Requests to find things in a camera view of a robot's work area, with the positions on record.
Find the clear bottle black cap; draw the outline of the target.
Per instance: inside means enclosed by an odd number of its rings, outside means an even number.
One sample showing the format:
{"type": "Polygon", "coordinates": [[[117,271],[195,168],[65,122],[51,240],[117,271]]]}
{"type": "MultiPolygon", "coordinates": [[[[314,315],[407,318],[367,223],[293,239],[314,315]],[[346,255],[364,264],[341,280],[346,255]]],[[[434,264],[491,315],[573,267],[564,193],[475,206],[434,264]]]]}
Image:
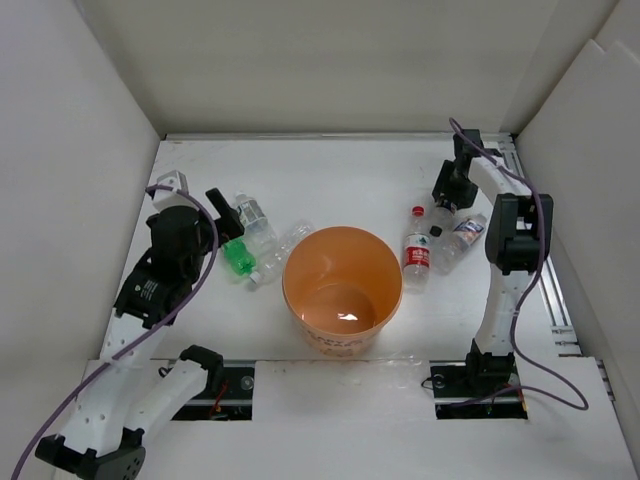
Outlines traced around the clear bottle black cap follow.
{"type": "Polygon", "coordinates": [[[429,234],[435,238],[442,238],[453,228],[456,207],[451,205],[438,205],[430,215],[429,234]]]}

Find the clear bottle blue orange label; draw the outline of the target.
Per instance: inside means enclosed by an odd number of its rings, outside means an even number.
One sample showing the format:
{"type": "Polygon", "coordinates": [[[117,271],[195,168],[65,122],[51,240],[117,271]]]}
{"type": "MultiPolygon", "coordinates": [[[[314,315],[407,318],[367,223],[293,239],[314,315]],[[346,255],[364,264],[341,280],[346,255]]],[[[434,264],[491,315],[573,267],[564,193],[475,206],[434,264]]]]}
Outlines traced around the clear bottle blue orange label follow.
{"type": "Polygon", "coordinates": [[[482,237],[487,223],[487,217],[478,213],[466,217],[448,232],[436,248],[433,262],[435,271],[449,274],[482,237]]]}

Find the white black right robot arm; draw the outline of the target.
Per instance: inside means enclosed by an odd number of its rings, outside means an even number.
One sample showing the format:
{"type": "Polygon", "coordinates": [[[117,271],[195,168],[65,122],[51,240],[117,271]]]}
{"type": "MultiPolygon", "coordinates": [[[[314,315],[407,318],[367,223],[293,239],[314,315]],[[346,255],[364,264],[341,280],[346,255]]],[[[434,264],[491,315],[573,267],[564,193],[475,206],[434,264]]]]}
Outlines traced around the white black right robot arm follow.
{"type": "Polygon", "coordinates": [[[484,397],[509,381],[515,366],[515,325],[524,299],[539,280],[549,254],[553,199],[488,153],[480,132],[456,130],[454,159],[446,160],[433,189],[434,198],[458,208],[473,205],[479,191],[492,201],[485,234],[490,264],[489,294],[480,327],[464,365],[441,384],[456,397],[484,397]]]}

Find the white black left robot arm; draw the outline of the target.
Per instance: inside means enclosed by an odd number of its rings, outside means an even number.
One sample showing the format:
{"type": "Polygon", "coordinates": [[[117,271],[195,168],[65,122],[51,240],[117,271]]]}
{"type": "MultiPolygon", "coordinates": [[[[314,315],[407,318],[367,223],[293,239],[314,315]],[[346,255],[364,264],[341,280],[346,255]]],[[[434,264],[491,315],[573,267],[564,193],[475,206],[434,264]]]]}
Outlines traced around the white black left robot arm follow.
{"type": "Polygon", "coordinates": [[[178,313],[204,285],[220,246],[241,237],[238,213],[218,189],[207,191],[217,216],[187,191],[147,188],[182,203],[150,216],[151,245],[135,264],[116,298],[101,364],[63,401],[74,412],[53,435],[36,434],[36,458],[79,479],[134,479],[146,447],[194,397],[225,386],[223,358],[191,345],[141,400],[135,398],[144,370],[178,313]]]}

